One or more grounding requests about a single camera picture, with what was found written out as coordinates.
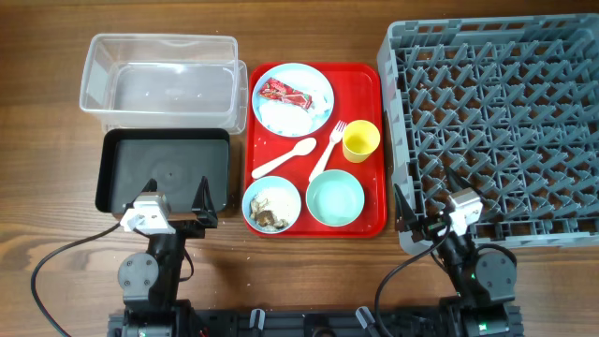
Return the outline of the rice and food scraps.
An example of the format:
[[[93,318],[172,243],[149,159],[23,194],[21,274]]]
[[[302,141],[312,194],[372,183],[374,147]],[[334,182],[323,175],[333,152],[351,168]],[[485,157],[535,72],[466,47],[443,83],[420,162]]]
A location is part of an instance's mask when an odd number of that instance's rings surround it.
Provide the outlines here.
[[[290,227],[297,210],[294,197],[281,187],[262,189],[250,201],[250,218],[259,229],[267,232]]]

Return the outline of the yellow plastic cup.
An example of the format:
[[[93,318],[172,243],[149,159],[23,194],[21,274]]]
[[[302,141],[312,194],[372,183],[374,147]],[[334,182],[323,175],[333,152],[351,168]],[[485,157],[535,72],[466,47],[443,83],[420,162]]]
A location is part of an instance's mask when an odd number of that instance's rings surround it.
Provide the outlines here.
[[[375,124],[355,120],[343,132],[343,156],[351,163],[361,163],[377,149],[380,141],[380,131]]]

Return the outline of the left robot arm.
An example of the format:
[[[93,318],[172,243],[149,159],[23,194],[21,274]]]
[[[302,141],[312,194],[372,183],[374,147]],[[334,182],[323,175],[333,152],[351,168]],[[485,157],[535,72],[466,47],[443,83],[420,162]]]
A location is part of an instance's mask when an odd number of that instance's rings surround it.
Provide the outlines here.
[[[205,230],[216,228],[218,219],[210,196],[208,179],[200,180],[190,220],[170,220],[166,194],[149,180],[138,196],[125,207],[120,221],[128,232],[149,239],[144,253],[129,256],[118,270],[123,290],[124,314],[109,321],[108,336],[207,336],[208,328],[189,300],[177,298],[182,265],[191,257],[185,243],[202,239]]]

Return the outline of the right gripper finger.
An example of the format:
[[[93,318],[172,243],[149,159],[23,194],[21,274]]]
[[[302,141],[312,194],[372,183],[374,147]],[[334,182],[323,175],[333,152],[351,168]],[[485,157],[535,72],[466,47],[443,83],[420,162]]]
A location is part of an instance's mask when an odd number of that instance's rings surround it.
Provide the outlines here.
[[[395,229],[399,232],[407,232],[418,229],[418,219],[410,207],[402,190],[397,184],[393,184],[396,206]]]
[[[451,167],[445,167],[445,173],[448,187],[452,193],[472,188],[472,185]]]

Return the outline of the light blue bowl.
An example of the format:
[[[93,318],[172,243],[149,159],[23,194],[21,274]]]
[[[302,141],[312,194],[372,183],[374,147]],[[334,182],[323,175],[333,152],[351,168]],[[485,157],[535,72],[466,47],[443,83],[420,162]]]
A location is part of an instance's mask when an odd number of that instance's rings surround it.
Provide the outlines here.
[[[246,225],[257,234],[282,234],[300,217],[300,193],[285,178],[263,177],[245,189],[241,209]]]

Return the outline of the red snack wrapper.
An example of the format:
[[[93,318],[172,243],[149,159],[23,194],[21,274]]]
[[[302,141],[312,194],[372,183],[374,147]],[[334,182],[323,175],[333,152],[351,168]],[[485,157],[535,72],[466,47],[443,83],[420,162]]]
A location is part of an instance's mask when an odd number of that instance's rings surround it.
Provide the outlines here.
[[[275,78],[269,78],[261,86],[258,94],[264,98],[291,104],[304,110],[313,105],[313,99],[309,94],[285,84]]]

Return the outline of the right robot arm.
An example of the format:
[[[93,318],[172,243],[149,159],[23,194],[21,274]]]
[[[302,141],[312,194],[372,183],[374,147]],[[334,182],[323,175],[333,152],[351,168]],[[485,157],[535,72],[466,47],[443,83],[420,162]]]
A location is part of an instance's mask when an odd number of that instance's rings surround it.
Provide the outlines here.
[[[399,186],[394,187],[398,230],[411,232],[431,247],[390,272],[389,280],[414,261],[432,256],[456,290],[433,308],[394,319],[396,336],[522,336],[524,328],[515,299],[517,258],[494,243],[475,244],[468,227],[483,211],[481,193],[452,168],[446,178],[453,189],[438,213],[418,218]]]

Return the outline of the white tissue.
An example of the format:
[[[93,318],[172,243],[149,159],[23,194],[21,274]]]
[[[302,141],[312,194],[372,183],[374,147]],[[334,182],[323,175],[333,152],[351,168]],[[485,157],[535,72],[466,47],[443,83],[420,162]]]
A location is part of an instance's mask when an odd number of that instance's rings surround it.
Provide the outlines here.
[[[308,108],[308,112],[313,117],[324,115],[330,109],[329,102],[326,100],[325,96],[320,92],[311,91],[310,96],[312,99],[312,104]]]

